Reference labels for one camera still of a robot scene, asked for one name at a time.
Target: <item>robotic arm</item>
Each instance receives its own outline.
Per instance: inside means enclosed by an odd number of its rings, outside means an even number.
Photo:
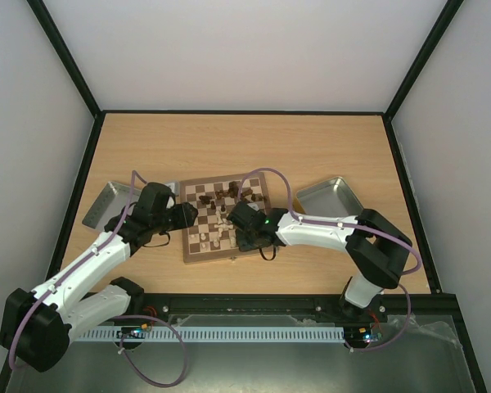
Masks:
[[[111,235],[121,214],[113,217],[97,240],[56,276],[31,292],[16,289],[6,301],[0,345],[10,349],[20,322],[43,294],[43,299],[20,336],[16,354],[36,370],[46,371],[64,355],[67,347],[87,330],[127,311],[142,309],[143,289],[127,278],[117,278],[103,291],[83,299],[89,290],[114,267],[145,246],[154,234],[191,227],[198,211],[188,202],[175,204],[173,192],[164,184],[148,183],[138,202],[112,240],[99,249]],[[87,263],[84,257],[93,254]],[[55,283],[71,272],[65,283]]]
[[[383,237],[376,236],[375,241],[370,242],[370,233],[344,224],[365,225],[412,244],[392,223],[369,209],[364,209],[359,216],[299,215],[299,219],[295,219],[287,209],[275,208],[266,215],[240,201],[228,218],[238,228],[236,241],[241,251],[304,244],[347,252],[359,270],[346,284],[340,298],[340,308],[350,318],[358,317],[384,288],[398,286],[409,252]]]
[[[39,302],[20,335],[16,354],[43,372],[54,366],[70,343],[87,330],[121,314],[138,314],[144,291],[127,278],[117,278],[103,291],[82,299],[108,272],[149,243],[153,235],[169,237],[171,231],[191,227],[197,214],[188,202],[175,204],[174,194],[164,184],[148,183],[116,235],[113,232],[122,214],[113,217],[105,232],[56,276],[31,292],[19,288],[9,295],[0,344],[11,348],[20,323]],[[340,309],[350,318],[357,318],[383,288],[398,286],[408,250],[383,237],[376,236],[370,242],[371,234],[349,226],[365,225],[411,245],[403,233],[374,210],[364,210],[356,217],[300,215],[296,219],[287,209],[272,209],[266,215],[240,201],[228,218],[237,227],[240,251],[305,244],[347,252],[359,270],[345,286],[340,299]],[[65,284],[55,285],[64,276]]]

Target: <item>metal tray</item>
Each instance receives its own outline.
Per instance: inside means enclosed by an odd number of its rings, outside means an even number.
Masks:
[[[307,215],[345,217],[359,215],[363,210],[362,203],[341,177],[300,190],[296,199]]]
[[[165,185],[171,188],[174,195],[178,195],[180,189],[178,182],[166,183]],[[125,202],[128,200],[129,189],[130,186],[126,186],[125,184],[108,182],[89,208],[85,217],[83,217],[82,224],[86,227],[95,229],[98,232],[102,232],[107,222],[119,215],[120,211],[124,208]],[[135,188],[131,202],[138,201],[140,193],[141,190]],[[131,206],[129,208],[129,213],[131,214],[132,211],[133,207]]]

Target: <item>dark chess piece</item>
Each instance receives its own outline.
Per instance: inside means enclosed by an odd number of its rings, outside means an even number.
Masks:
[[[200,199],[200,201],[204,205],[208,205],[209,203],[211,203],[211,197],[209,195],[200,195],[198,199]]]
[[[236,182],[229,182],[229,196],[236,198],[238,196],[238,184]]]

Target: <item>black cable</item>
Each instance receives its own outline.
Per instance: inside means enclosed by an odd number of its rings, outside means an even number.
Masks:
[[[264,255],[264,251],[261,248],[259,248],[259,250],[262,258],[264,258],[264,260],[268,260]],[[273,256],[271,257],[270,260],[274,260],[276,257],[277,257],[277,247],[273,244]]]
[[[167,236],[167,243],[164,243],[164,244],[158,244],[156,246],[142,246],[142,247],[145,247],[145,248],[155,248],[155,247],[163,247],[163,246],[167,246],[169,244],[169,242],[171,242],[171,235],[169,235],[169,232],[166,232],[164,233],[164,235]]]

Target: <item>wooden tabletop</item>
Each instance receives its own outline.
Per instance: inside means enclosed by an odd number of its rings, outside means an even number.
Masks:
[[[261,166],[284,173],[294,192],[342,176],[364,207],[414,238],[380,116],[109,114],[63,266],[97,237],[81,223],[100,191],[109,181],[129,184],[132,169],[160,183]],[[266,179],[272,206],[286,207],[282,181]],[[414,264],[410,256],[407,267]],[[272,262],[256,255],[187,265],[176,231],[167,247],[142,248],[93,290],[124,276],[151,293],[329,294],[341,293],[356,272],[347,254],[312,246],[282,248]],[[429,293],[423,270],[401,282],[411,293]]]

